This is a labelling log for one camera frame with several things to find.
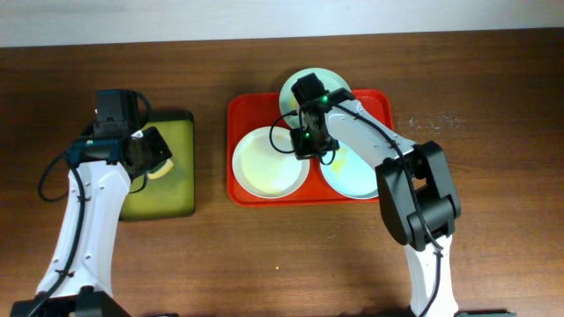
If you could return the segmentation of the green yellow sponge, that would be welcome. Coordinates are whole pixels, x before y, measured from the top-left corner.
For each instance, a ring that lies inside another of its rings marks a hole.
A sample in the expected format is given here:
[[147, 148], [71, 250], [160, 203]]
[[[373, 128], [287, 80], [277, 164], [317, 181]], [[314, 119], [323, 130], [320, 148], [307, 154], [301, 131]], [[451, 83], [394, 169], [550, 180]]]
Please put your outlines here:
[[150, 180], [155, 180], [158, 179], [162, 176], [164, 176], [165, 174], [167, 174], [174, 166], [173, 161], [169, 158], [166, 161], [160, 163], [159, 165], [157, 165], [156, 167], [154, 167], [153, 169], [151, 169], [150, 171], [147, 172], [147, 177]]

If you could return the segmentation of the white plate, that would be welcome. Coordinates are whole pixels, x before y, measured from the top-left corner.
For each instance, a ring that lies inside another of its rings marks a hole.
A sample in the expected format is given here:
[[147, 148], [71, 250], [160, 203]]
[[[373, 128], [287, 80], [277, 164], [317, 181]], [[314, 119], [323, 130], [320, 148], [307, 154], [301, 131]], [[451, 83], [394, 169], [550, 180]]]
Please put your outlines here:
[[253, 196], [278, 199], [297, 191], [306, 181], [310, 163], [298, 160], [290, 130], [261, 127], [246, 134], [234, 148], [234, 178]]

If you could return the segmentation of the light green plate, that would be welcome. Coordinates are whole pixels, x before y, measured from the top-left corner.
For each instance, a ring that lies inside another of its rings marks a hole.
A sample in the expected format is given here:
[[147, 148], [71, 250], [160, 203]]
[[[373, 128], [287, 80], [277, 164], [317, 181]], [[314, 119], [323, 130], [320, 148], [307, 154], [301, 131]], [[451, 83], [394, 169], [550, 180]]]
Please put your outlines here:
[[279, 95], [279, 109], [281, 114], [287, 114], [293, 110], [298, 110], [299, 103], [293, 95], [292, 86], [297, 83], [299, 78], [305, 77], [311, 73], [316, 75], [316, 77], [323, 83], [324, 88], [329, 92], [334, 92], [339, 88], [345, 88], [348, 92], [352, 91], [346, 81], [332, 70], [323, 68], [307, 68], [299, 70], [290, 76], [282, 86]]

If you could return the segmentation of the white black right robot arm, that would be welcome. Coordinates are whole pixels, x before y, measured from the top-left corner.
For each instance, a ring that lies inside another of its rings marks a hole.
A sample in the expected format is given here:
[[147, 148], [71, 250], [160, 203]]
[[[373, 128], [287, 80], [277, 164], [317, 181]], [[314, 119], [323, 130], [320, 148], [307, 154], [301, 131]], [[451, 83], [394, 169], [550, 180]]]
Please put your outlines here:
[[351, 148], [375, 170], [380, 211], [392, 238], [404, 247], [415, 316], [454, 316], [450, 247], [461, 204], [441, 146], [416, 144], [366, 113], [350, 93], [298, 100], [292, 129], [298, 159]]

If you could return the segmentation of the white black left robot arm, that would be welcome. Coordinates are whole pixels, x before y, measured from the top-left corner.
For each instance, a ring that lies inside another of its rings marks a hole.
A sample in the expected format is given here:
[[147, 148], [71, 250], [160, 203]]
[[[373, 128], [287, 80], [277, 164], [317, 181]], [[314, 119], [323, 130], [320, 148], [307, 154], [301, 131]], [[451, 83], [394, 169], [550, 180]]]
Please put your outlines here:
[[113, 298], [116, 229], [132, 181], [172, 156], [159, 131], [117, 129], [78, 138], [61, 155], [69, 191], [56, 250], [33, 299], [13, 316], [124, 316]]

